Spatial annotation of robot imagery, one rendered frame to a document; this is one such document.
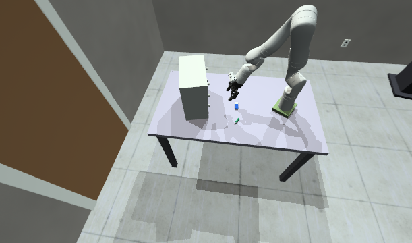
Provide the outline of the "grey chest of drawers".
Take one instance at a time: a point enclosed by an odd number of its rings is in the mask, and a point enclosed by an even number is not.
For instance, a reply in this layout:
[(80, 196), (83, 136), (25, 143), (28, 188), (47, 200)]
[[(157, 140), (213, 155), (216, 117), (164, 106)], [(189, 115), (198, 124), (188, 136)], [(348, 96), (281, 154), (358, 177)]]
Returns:
[(179, 57), (179, 91), (186, 120), (208, 119), (204, 55)]

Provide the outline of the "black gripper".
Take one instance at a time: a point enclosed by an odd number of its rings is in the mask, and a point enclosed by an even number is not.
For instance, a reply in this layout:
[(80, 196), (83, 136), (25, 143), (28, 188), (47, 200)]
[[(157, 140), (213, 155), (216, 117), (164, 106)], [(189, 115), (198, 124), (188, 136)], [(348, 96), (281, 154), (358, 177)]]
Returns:
[(229, 91), (231, 89), (231, 96), (229, 97), (228, 101), (231, 101), (232, 99), (236, 99), (237, 95), (239, 94), (238, 89), (241, 88), (242, 86), (243, 84), (238, 84), (236, 81), (234, 81), (234, 83), (229, 81), (229, 85), (226, 91)]

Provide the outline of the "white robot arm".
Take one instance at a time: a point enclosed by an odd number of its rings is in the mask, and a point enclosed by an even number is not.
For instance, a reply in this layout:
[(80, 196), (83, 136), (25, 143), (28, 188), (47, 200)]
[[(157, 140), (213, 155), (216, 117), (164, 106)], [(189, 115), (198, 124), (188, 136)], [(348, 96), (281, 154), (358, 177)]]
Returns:
[(244, 84), (251, 73), (264, 63), (265, 58), (275, 53), (291, 35), (291, 48), (285, 77), (285, 82), (289, 85), (285, 87), (278, 107), (282, 111), (292, 110), (295, 99), (307, 82), (298, 70), (307, 64), (316, 22), (317, 9), (313, 5), (300, 7), (263, 45), (247, 53), (245, 60), (250, 64), (244, 64), (236, 75), (229, 72), (229, 80), (232, 83), (236, 81), (238, 84)]

